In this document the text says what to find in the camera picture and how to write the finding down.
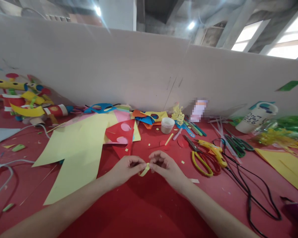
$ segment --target yellow scissors handle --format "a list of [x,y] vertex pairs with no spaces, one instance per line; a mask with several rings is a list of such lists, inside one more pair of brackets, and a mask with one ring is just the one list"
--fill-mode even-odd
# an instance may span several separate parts
[[[196,163],[196,161],[195,161],[195,155],[196,155],[196,157],[198,157],[198,159],[200,160],[200,162],[202,163],[202,164],[204,164],[204,166],[207,168],[207,170],[209,171],[209,174],[208,173],[206,173],[206,172],[204,172],[199,166],[198,166],[198,164]],[[194,165],[196,166],[196,168],[201,172],[201,173],[203,173],[205,176],[207,176],[207,177],[211,177],[211,176],[213,176],[213,171],[211,170],[211,168],[207,165],[207,163],[198,155],[198,153],[197,152],[195,152],[195,151],[192,151],[192,161],[193,161],[193,163],[194,163]]]

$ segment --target red paper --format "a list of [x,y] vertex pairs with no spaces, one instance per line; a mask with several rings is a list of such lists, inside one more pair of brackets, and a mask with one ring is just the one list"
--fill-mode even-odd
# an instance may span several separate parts
[[118,147],[113,145],[113,149],[118,154],[119,158],[122,158],[125,155],[130,155],[134,125],[135,125],[135,120],[128,120],[128,121],[117,123],[107,128],[105,131],[105,135],[112,142],[118,142],[117,139],[120,137],[124,137],[127,140],[126,147]]

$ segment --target white board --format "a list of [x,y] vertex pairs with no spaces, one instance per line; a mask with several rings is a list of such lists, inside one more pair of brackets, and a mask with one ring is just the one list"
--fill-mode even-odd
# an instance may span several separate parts
[[194,98],[208,98],[212,115],[246,115],[258,101],[275,101],[278,116],[298,115],[298,60],[190,45],[166,108],[180,102],[185,112]]
[[0,59],[77,105],[129,103],[161,111],[189,41],[0,14]]

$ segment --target colorful paper decoration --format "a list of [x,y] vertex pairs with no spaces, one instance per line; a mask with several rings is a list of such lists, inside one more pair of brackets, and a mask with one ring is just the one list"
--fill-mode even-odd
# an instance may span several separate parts
[[[99,110],[94,109],[94,108],[93,108],[94,106],[100,106],[101,109],[99,109]],[[96,113],[101,114],[101,113],[106,113],[106,112],[113,111],[113,110],[115,110],[115,109],[117,109],[117,107],[114,107],[114,106],[113,106],[112,104],[110,104],[110,103],[98,103],[98,104],[94,104],[94,105],[92,105],[91,107],[89,107],[88,109],[86,109],[86,110],[84,111],[84,113],[92,113],[92,112],[96,112]]]
[[134,124],[135,124],[135,120],[128,120],[128,121],[117,123],[106,129],[105,135],[112,142],[118,142],[117,139],[121,137],[124,137],[127,140],[126,147],[113,146],[113,149],[115,150],[119,158],[122,158],[125,155],[130,155],[133,132],[134,132]]

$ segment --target green paper piece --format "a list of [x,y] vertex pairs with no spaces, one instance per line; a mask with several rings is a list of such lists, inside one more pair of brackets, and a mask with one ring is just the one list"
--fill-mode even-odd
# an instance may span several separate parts
[[13,152],[17,152],[17,151],[22,150],[22,149],[24,149],[24,148],[25,148],[24,145],[19,144],[19,145],[17,145],[16,147],[14,147],[14,148],[12,149],[12,151],[13,151]]
[[298,81],[290,81],[289,83],[282,86],[280,89],[277,89],[277,91],[288,92],[292,90],[294,87],[296,87],[297,85],[298,85]]

